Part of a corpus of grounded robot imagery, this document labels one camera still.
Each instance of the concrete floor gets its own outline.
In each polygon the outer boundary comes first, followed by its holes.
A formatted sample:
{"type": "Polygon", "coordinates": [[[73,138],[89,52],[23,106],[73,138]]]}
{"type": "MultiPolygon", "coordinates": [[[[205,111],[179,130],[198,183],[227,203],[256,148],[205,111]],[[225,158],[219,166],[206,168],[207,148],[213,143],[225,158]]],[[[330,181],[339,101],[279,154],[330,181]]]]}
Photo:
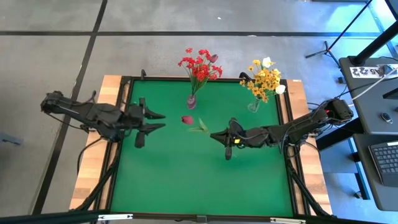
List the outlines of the concrete floor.
{"type": "MultiPolygon", "coordinates": [[[[100,0],[0,0],[0,30],[93,30],[100,0]]],[[[263,31],[340,32],[364,4],[284,1],[112,0],[100,26],[102,31],[263,31]]],[[[350,32],[378,32],[369,10],[350,32]]],[[[99,90],[103,75],[181,75],[177,62],[187,47],[206,48],[219,57],[224,77],[237,77],[255,58],[270,56],[284,78],[301,79],[307,101],[334,97],[345,86],[336,84],[341,73],[330,57],[303,56],[323,49],[333,37],[97,37],[79,100],[99,90]]],[[[0,143],[0,216],[29,212],[37,184],[60,127],[40,112],[45,93],[72,91],[88,44],[88,36],[0,35],[0,130],[24,139],[22,146],[0,143]]],[[[372,38],[344,37],[333,48],[337,58],[356,55],[372,38]]],[[[387,47],[374,57],[391,56],[387,47]]],[[[77,155],[86,134],[68,129],[63,150],[44,206],[44,212],[67,211],[76,179],[77,155]]],[[[339,189],[350,178],[325,176],[334,214],[342,218],[391,223],[397,213],[367,209],[347,214],[352,197],[339,189]]]]}

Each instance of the small vase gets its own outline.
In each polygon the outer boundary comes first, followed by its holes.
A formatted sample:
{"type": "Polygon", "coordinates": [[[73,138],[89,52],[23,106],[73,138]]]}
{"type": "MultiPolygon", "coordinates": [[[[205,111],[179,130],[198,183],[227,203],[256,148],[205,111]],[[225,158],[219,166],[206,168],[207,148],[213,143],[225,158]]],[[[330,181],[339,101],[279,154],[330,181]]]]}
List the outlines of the small vase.
{"type": "Polygon", "coordinates": [[[197,105],[197,96],[193,95],[189,95],[188,99],[187,99],[187,107],[188,109],[192,110],[196,107],[197,105]]]}
{"type": "Polygon", "coordinates": [[[257,110],[259,110],[260,107],[260,103],[261,103],[261,99],[257,98],[255,99],[255,101],[253,101],[252,103],[250,103],[248,105],[248,110],[252,113],[257,112],[257,110]]]}

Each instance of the white cable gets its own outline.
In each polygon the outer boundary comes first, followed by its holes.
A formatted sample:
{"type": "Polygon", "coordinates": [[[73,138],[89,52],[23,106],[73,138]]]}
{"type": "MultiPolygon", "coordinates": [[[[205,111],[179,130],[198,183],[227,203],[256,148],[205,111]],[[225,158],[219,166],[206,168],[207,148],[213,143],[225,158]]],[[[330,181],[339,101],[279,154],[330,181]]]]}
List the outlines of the white cable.
{"type": "Polygon", "coordinates": [[[396,71],[398,69],[398,67],[394,68],[391,72],[389,72],[387,75],[384,75],[381,79],[379,79],[379,81],[373,83],[373,85],[369,86],[367,89],[365,89],[362,93],[356,95],[353,98],[353,101],[355,99],[357,99],[358,97],[362,96],[363,94],[365,94],[367,91],[369,91],[371,88],[373,88],[375,85],[377,85],[379,82],[383,81],[383,79],[385,79],[387,76],[391,75],[394,71],[396,71]]]}

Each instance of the keyboard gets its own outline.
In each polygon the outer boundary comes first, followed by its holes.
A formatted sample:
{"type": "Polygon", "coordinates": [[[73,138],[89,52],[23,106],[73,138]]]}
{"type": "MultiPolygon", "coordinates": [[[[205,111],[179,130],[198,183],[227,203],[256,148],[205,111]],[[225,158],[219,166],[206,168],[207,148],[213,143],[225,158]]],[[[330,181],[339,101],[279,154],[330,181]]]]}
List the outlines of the keyboard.
{"type": "Polygon", "coordinates": [[[398,141],[369,146],[381,183],[398,187],[398,141]]]}

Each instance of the green table surface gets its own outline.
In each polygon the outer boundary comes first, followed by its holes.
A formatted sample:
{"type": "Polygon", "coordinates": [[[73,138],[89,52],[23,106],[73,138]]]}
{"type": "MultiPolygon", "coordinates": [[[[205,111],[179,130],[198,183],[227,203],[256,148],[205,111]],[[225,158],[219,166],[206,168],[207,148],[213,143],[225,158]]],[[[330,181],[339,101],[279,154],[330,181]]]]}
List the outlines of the green table surface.
{"type": "Polygon", "coordinates": [[[202,215],[292,216],[283,155],[277,147],[233,149],[208,134],[188,132],[201,118],[211,133],[224,130],[235,117],[245,129],[278,124],[275,99],[248,111],[253,95],[238,83],[209,82],[197,93],[197,106],[187,108],[189,82],[135,81],[131,102],[146,98],[166,126],[134,147],[135,134],[123,141],[112,198],[112,212],[202,215]],[[191,126],[181,117],[191,115],[191,126]]]}

